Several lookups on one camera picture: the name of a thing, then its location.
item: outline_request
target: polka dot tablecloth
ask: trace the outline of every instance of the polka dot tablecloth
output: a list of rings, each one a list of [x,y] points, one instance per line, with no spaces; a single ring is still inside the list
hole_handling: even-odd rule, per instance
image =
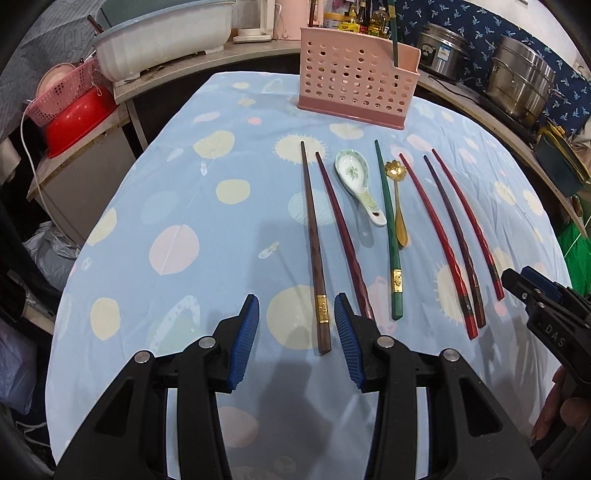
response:
[[[349,379],[334,324],[333,351],[316,353],[301,140],[311,162],[329,298],[344,291],[356,307],[315,151],[329,170],[380,330],[420,352],[458,349],[529,433],[557,364],[526,329],[521,303],[509,294],[496,300],[472,227],[443,173],[438,170],[485,303],[488,325],[473,341],[411,179],[400,185],[410,240],[401,252],[404,317],[394,323],[387,230],[370,224],[333,168],[339,150],[361,152],[369,163],[370,190],[383,206],[374,139],[385,160],[404,153],[461,263],[451,221],[423,161],[435,147],[472,205],[499,270],[532,265],[570,284],[548,217],[511,155],[471,120],[426,100],[413,99],[406,129],[396,131],[301,111],[297,91],[297,76],[214,75],[123,180],[72,269],[57,316],[46,392],[56,459],[136,351],[181,351],[236,315],[254,293],[261,320],[246,376],[232,395],[218,396],[233,478],[363,478],[377,396],[362,395]],[[167,452],[169,475],[178,478],[175,394],[170,392],[168,404]],[[422,476],[428,445],[424,395],[420,413]]]

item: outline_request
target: ceramic spoon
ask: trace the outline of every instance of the ceramic spoon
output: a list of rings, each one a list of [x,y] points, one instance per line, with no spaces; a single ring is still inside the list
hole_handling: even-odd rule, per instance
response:
[[[398,182],[403,181],[406,176],[406,168],[398,160],[386,163],[386,175],[394,181],[394,201],[396,202],[396,238],[401,247],[406,247],[408,243],[408,232],[402,217],[400,208],[400,197],[398,195]]]
[[[335,169],[347,191],[359,200],[376,226],[386,225],[386,217],[368,189],[369,168],[363,155],[355,150],[341,150]]]

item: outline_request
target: pink plastic strainer basket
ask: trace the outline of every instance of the pink plastic strainer basket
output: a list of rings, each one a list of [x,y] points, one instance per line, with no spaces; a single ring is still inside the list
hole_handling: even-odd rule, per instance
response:
[[[84,62],[35,99],[28,106],[27,115],[38,126],[44,127],[93,85],[106,87],[112,92],[111,83],[100,72],[98,59]]]
[[[404,129],[417,86],[421,51],[328,28],[302,28],[298,107],[383,127]]]

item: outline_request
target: blue patterned wall covering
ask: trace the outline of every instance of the blue patterned wall covering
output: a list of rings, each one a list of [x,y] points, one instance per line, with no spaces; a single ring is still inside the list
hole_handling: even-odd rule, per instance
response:
[[[566,99],[552,96],[544,113],[561,125],[567,135],[585,125],[591,113],[591,86],[556,53],[513,23],[477,5],[460,0],[395,0],[398,37],[416,45],[426,23],[431,22],[462,35],[470,45],[470,65],[465,77],[475,77],[466,84],[483,90],[496,42],[501,35],[521,40],[537,51],[556,71],[556,88]]]

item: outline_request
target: white wall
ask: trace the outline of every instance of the white wall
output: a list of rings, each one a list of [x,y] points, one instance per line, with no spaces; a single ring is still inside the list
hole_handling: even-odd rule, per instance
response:
[[[528,5],[520,0],[470,0],[470,3],[486,8],[528,31],[554,50],[571,67],[577,69],[578,65],[584,65],[572,40],[539,0],[529,0]]]

